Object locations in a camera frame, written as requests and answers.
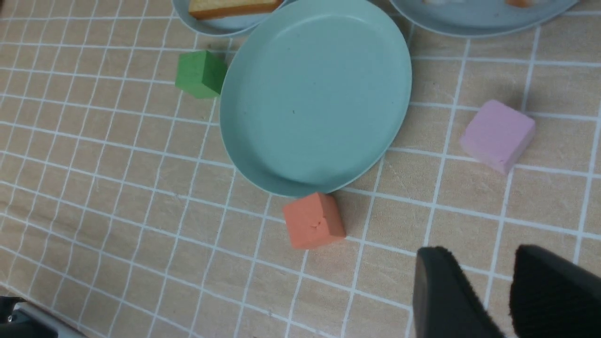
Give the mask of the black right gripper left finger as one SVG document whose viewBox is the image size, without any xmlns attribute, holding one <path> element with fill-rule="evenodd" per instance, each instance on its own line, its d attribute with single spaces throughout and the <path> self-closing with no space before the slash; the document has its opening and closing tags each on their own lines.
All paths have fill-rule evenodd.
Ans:
<svg viewBox="0 0 601 338">
<path fill-rule="evenodd" d="M 441 246 L 419 248 L 413 322 L 417 338 L 504 338 L 457 259 Z"/>
</svg>

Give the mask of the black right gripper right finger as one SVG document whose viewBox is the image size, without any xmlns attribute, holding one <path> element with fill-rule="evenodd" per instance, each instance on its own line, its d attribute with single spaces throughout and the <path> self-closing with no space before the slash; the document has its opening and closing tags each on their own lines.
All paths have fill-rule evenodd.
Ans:
<svg viewBox="0 0 601 338">
<path fill-rule="evenodd" d="M 598 338 L 601 279 L 545 248 L 521 245 L 509 313 L 519 338 Z"/>
</svg>

